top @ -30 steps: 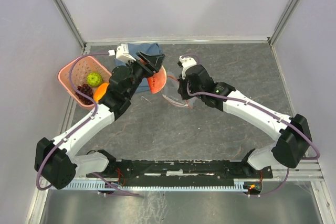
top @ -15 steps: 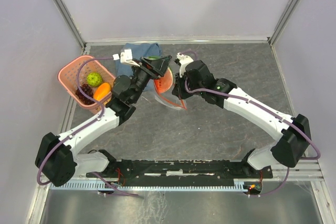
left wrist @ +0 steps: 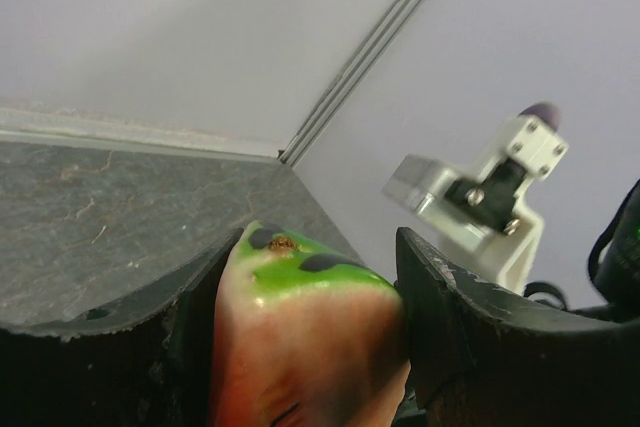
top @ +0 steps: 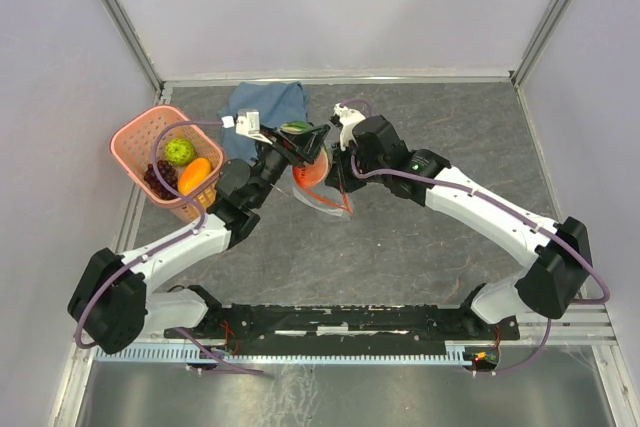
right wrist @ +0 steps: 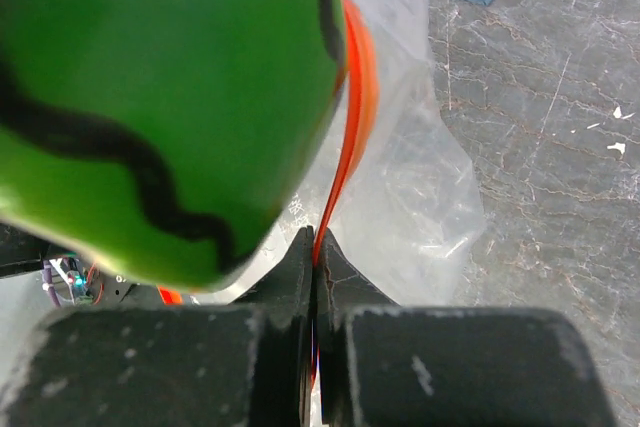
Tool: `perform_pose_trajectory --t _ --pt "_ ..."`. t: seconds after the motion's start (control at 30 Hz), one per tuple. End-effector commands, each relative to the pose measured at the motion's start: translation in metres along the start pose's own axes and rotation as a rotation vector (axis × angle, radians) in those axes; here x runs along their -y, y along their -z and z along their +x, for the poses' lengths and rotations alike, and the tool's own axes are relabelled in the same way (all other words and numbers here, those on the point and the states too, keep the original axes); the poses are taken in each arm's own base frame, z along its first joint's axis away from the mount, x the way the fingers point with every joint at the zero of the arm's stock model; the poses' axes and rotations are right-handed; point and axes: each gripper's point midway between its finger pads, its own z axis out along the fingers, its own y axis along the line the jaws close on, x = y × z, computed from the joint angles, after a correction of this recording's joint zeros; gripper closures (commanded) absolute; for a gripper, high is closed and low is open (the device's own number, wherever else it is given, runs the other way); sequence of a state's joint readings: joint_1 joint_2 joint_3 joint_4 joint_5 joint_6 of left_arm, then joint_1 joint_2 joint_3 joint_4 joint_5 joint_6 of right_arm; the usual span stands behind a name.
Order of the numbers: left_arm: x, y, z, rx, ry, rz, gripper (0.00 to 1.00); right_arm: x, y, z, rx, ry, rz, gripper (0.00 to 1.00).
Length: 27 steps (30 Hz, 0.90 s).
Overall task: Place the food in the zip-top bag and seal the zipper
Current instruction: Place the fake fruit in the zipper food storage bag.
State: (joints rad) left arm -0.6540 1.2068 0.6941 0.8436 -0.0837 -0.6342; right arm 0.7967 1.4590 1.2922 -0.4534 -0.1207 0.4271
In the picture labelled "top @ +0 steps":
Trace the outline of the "clear zip bag red zipper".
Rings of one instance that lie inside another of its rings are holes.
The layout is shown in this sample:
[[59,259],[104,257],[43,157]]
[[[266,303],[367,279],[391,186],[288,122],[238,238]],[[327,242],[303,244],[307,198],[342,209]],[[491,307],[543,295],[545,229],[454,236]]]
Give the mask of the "clear zip bag red zipper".
[[[332,157],[330,153],[329,153],[329,160],[330,160],[330,168],[331,168]],[[334,188],[334,187],[329,187],[325,184],[325,181],[327,180],[328,175],[326,176],[323,182],[314,186],[310,190],[303,190],[296,184],[293,178],[293,168],[292,168],[292,180],[293,180],[292,190],[293,190],[293,195],[297,200],[315,209],[316,211],[319,211],[320,213],[323,213],[328,216],[332,216],[332,217],[343,219],[343,220],[350,219],[353,216],[354,212],[352,209],[349,196],[343,192],[341,187]]]

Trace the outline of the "red watermelon slice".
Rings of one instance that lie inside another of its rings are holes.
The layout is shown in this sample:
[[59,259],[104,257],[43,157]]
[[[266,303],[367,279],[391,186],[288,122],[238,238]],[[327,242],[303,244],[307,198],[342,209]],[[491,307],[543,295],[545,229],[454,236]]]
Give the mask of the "red watermelon slice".
[[[287,129],[293,133],[303,133],[313,128],[308,122],[294,121],[287,124]],[[303,190],[310,190],[323,182],[330,168],[329,153],[326,144],[323,143],[318,156],[311,164],[293,168],[293,178],[296,184]]]

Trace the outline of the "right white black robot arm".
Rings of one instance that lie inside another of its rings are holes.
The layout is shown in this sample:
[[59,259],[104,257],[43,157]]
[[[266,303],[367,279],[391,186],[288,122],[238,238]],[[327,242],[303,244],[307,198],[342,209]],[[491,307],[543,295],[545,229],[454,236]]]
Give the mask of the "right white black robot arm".
[[458,315],[463,333],[481,338],[496,323],[527,310],[552,320],[564,315],[588,277],[591,252],[583,223],[534,214],[480,186],[440,155],[408,149],[383,116],[338,106],[331,121],[339,140],[326,185],[352,193],[381,184],[398,198],[460,221],[523,268],[472,293],[470,306]]

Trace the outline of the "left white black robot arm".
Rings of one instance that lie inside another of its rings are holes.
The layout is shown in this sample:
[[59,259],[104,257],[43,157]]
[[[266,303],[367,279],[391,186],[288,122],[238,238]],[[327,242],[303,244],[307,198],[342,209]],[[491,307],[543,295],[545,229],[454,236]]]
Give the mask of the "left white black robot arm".
[[67,306],[77,323],[77,346],[99,346],[113,354],[145,329],[184,327],[201,337],[215,334],[221,313],[205,295],[192,288],[162,295],[156,290],[193,264],[244,241],[260,220],[257,209],[283,173],[290,166],[313,163],[329,131],[327,124],[298,132],[290,127],[260,127],[257,159],[252,163],[232,159],[222,166],[215,201],[199,218],[123,254],[108,248],[94,253]]

